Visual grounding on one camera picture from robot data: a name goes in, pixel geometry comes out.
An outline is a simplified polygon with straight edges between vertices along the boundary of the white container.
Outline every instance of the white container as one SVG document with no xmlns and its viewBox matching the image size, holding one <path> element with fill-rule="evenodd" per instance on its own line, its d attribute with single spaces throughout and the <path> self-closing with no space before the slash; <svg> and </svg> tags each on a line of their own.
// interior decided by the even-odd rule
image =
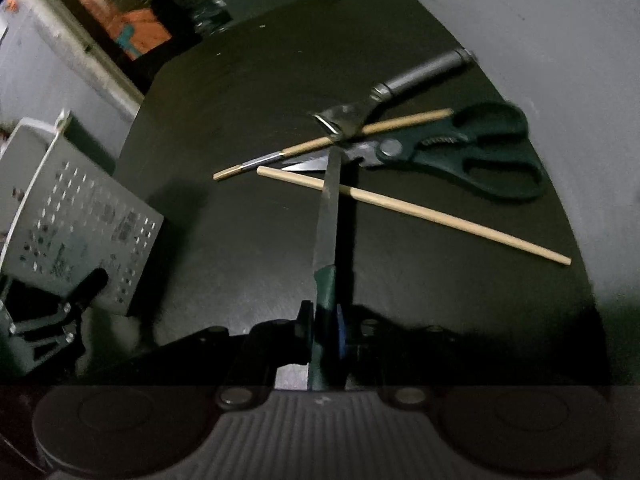
<svg viewBox="0 0 640 480">
<path fill-rule="evenodd" d="M 68 122 L 21 120 L 0 157 L 0 273 L 66 296 L 101 267 L 93 304 L 125 314 L 162 215 L 66 140 Z"/>
</svg>

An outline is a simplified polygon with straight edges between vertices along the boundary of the wooden chopstick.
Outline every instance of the wooden chopstick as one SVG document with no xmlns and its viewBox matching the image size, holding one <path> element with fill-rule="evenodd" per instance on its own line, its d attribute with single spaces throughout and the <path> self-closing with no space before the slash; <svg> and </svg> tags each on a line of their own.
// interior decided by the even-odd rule
<svg viewBox="0 0 640 480">
<path fill-rule="evenodd" d="M 432 110 L 431 112 L 422 112 L 420 114 L 408 115 L 405 117 L 398 117 L 395 119 L 389 119 L 386 121 L 380 121 L 379 123 L 366 124 L 362 127 L 362 136 L 378 134 L 381 132 L 388 132 L 397 128 L 404 128 L 406 126 L 415 126 L 417 124 L 424 124 L 431 121 L 438 121 L 449 117 L 453 113 L 451 108 L 443 108 L 442 110 Z M 268 155 L 254 158 L 254 160 L 248 160 L 242 164 L 237 164 L 226 170 L 219 171 L 213 175 L 213 180 L 223 180 L 235 174 L 242 173 L 243 171 L 252 170 L 261 164 L 267 162 L 276 162 L 283 160 L 284 158 L 290 158 L 295 155 L 301 155 L 302 153 L 314 152 L 315 150 L 321 150 L 327 146 L 333 144 L 331 137 L 319 137 L 318 139 L 308 140 L 295 146 L 289 146 L 279 152 L 269 153 Z"/>
<path fill-rule="evenodd" d="M 276 170 L 275 168 L 267 168 L 266 166 L 259 166 L 257 169 L 257 173 L 260 176 L 267 176 L 269 178 L 275 178 L 276 180 L 282 180 L 284 182 L 290 182 L 292 184 L 298 184 L 299 186 L 311 187 L 313 189 L 319 190 L 322 189 L 322 185 L 324 184 L 324 181 L 319 178 L 313 178 L 311 176 L 293 173 L 291 171 L 282 171 Z M 496 231 L 495 229 L 491 229 L 480 224 L 475 224 L 473 222 L 469 222 L 468 220 L 463 220 L 462 218 L 448 215 L 440 211 L 428 209 L 416 204 L 404 202 L 403 200 L 398 200 L 397 198 L 380 195 L 378 193 L 373 193 L 364 189 L 359 189 L 357 187 L 340 185 L 340 192 L 345 195 L 351 196 L 352 198 L 359 200 L 360 202 L 366 202 L 368 204 L 377 205 L 385 209 L 391 209 L 392 211 L 398 211 L 399 213 L 404 213 L 406 215 L 423 218 L 425 220 L 435 222 L 436 224 L 453 227 L 454 229 L 465 231 L 482 238 L 487 238 L 488 240 L 493 240 L 494 242 L 508 245 L 521 251 L 526 251 L 527 253 L 542 256 L 547 260 L 552 260 L 554 262 L 558 262 L 559 264 L 563 264 L 566 266 L 571 265 L 571 258 L 567 256 L 563 256 L 562 254 L 553 252 L 549 249 L 545 249 L 544 247 L 540 247 L 530 242 L 521 240 L 520 238 L 516 238 L 515 236 L 511 236 L 506 233 Z"/>
</svg>

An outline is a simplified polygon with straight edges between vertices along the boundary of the chopstick with metal band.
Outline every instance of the chopstick with metal band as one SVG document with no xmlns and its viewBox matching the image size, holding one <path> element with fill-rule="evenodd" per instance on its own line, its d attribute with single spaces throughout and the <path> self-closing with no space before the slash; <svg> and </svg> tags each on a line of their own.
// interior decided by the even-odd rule
<svg viewBox="0 0 640 480">
<path fill-rule="evenodd" d="M 379 123 L 366 124 L 362 127 L 362 135 L 372 135 L 381 132 L 388 132 L 390 130 L 396 130 L 398 128 L 404 128 L 406 126 L 415 126 L 417 124 L 429 123 L 431 121 L 438 121 L 449 117 L 453 113 L 451 108 L 443 108 L 442 110 L 433 110 L 431 112 L 422 112 L 420 114 L 408 115 L 405 117 L 398 117 L 395 119 L 389 119 L 386 121 L 380 121 Z M 301 155 L 303 153 L 314 152 L 315 150 L 321 150 L 327 146 L 331 146 L 334 142 L 331 137 L 320 137 L 319 139 L 309 140 L 290 146 L 279 152 L 269 153 L 268 155 L 259 156 L 252 160 L 243 162 L 226 170 L 219 171 L 213 175 L 213 180 L 223 180 L 230 176 L 234 176 L 238 173 L 244 173 L 248 170 L 253 170 L 258 166 L 265 164 L 271 164 L 285 158 L 291 158 L 295 155 Z"/>
<path fill-rule="evenodd" d="M 257 173 L 260 176 L 267 176 L 269 178 L 275 178 L 276 180 L 282 180 L 284 182 L 290 182 L 292 184 L 298 184 L 299 186 L 310 187 L 313 189 L 322 189 L 323 186 L 323 181 L 319 178 L 300 175 L 298 173 L 291 173 L 290 171 L 276 170 L 275 168 L 267 168 L 265 166 L 261 166 L 260 168 L 258 168 Z M 404 202 L 403 200 L 398 200 L 397 198 L 380 195 L 378 193 L 373 193 L 371 191 L 366 191 L 357 187 L 340 185 L 340 193 L 351 196 L 353 199 L 356 199 L 359 202 L 366 202 L 372 205 L 383 207 L 385 209 L 391 209 L 392 211 L 397 211 L 405 215 L 423 218 L 425 220 L 435 222 L 436 224 L 452 227 L 454 229 L 465 231 L 482 238 L 487 238 L 488 240 L 492 240 L 500 244 L 514 247 L 521 251 L 526 251 L 527 253 L 542 256 L 547 260 L 552 260 L 554 262 L 558 262 L 559 264 L 567 266 L 571 265 L 571 258 L 564 256 L 564 254 L 556 253 L 554 251 L 551 251 L 550 249 L 540 247 L 538 245 L 532 244 L 531 242 L 527 242 L 525 240 L 521 240 L 520 238 L 516 238 L 515 236 L 508 235 L 507 233 L 496 231 L 495 229 L 491 229 L 490 227 L 475 224 L 473 222 L 470 222 L 469 220 L 463 220 L 462 218 L 448 215 L 434 209 L 429 209 L 427 207 L 412 204 L 410 202 Z"/>
</svg>

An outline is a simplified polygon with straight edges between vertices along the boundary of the black utensil handle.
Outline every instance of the black utensil handle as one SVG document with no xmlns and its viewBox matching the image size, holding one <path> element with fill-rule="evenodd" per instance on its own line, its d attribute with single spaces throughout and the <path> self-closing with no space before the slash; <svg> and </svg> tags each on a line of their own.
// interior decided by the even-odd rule
<svg viewBox="0 0 640 480">
<path fill-rule="evenodd" d="M 475 60 L 465 48 L 457 48 L 428 60 L 389 81 L 382 83 L 391 95 L 397 96 L 414 86 Z"/>
</svg>

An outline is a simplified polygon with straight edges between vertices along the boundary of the bolt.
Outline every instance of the bolt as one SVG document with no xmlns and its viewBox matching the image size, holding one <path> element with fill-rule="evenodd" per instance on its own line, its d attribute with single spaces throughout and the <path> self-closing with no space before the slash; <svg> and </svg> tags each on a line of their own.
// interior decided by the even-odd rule
<svg viewBox="0 0 640 480">
<path fill-rule="evenodd" d="M 246 388 L 241 388 L 239 386 L 232 386 L 220 394 L 220 400 L 222 400 L 222 402 L 227 406 L 234 406 L 237 408 L 248 403 L 253 396 L 254 394 L 251 390 L 247 390 Z"/>
<path fill-rule="evenodd" d="M 360 332 L 364 337 L 371 337 L 376 333 L 376 325 L 378 324 L 377 319 L 365 319 L 360 324 Z"/>
<path fill-rule="evenodd" d="M 380 151 L 386 156 L 398 156 L 402 153 L 402 142 L 397 139 L 385 139 L 380 142 Z"/>
<path fill-rule="evenodd" d="M 427 400 L 427 395 L 420 388 L 406 387 L 396 390 L 396 401 L 400 404 L 415 406 Z"/>
</svg>

